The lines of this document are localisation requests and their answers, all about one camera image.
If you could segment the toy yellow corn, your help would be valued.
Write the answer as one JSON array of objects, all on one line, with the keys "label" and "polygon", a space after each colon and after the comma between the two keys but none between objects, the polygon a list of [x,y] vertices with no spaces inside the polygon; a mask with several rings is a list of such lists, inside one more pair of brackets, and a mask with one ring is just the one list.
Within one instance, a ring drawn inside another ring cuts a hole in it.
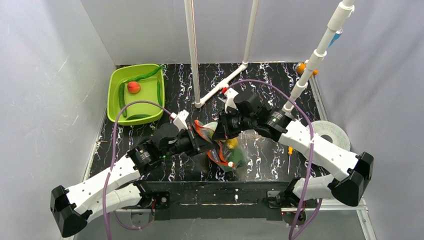
[{"label": "toy yellow corn", "polygon": [[239,142],[237,138],[232,138],[232,139],[226,140],[225,144],[227,148],[235,149],[239,145]]}]

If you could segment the clear zip bag orange zipper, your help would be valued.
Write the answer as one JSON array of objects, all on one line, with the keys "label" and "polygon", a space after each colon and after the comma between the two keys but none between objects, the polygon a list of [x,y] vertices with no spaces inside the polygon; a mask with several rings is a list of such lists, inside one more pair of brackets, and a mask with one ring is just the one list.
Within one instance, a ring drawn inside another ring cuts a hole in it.
[{"label": "clear zip bag orange zipper", "polygon": [[237,171],[246,168],[251,163],[247,146],[242,142],[242,136],[224,140],[213,140],[213,134],[217,129],[216,121],[204,124],[200,120],[194,121],[196,133],[210,144],[207,150],[209,160],[220,167],[224,172]]}]

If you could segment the toy bok choy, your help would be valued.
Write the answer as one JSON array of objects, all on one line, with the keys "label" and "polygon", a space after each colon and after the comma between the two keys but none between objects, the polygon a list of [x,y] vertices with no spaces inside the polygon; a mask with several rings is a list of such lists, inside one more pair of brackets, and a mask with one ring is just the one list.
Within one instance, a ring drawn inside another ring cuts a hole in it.
[{"label": "toy bok choy", "polygon": [[219,152],[219,159],[218,166],[225,172],[235,171],[247,165],[243,150],[239,146],[234,149],[224,146]]}]

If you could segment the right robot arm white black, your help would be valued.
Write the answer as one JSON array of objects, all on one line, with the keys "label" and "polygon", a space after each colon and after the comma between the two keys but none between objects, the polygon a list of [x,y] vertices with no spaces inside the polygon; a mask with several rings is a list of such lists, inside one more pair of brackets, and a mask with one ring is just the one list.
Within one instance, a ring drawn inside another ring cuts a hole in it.
[{"label": "right robot arm white black", "polygon": [[374,157],[367,152],[356,154],[336,146],[293,119],[282,110],[261,102],[259,96],[224,89],[220,98],[224,110],[218,114],[218,124],[213,140],[229,140],[242,131],[254,130],[260,136],[294,148],[316,166],[329,174],[306,178],[294,178],[284,190],[281,200],[296,204],[300,198],[327,199],[356,207],[371,178]]}]

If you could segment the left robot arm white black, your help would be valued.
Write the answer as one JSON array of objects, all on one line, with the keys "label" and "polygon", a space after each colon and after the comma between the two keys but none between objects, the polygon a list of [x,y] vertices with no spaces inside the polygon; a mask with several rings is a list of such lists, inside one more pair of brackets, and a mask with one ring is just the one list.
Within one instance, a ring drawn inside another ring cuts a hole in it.
[{"label": "left robot arm white black", "polygon": [[191,124],[186,129],[178,129],[173,123],[163,124],[119,160],[113,160],[112,167],[76,185],[52,189],[50,211],[61,236],[71,237],[91,220],[122,207],[136,206],[151,197],[151,190],[139,178],[159,167],[166,157],[192,157],[214,147]]}]

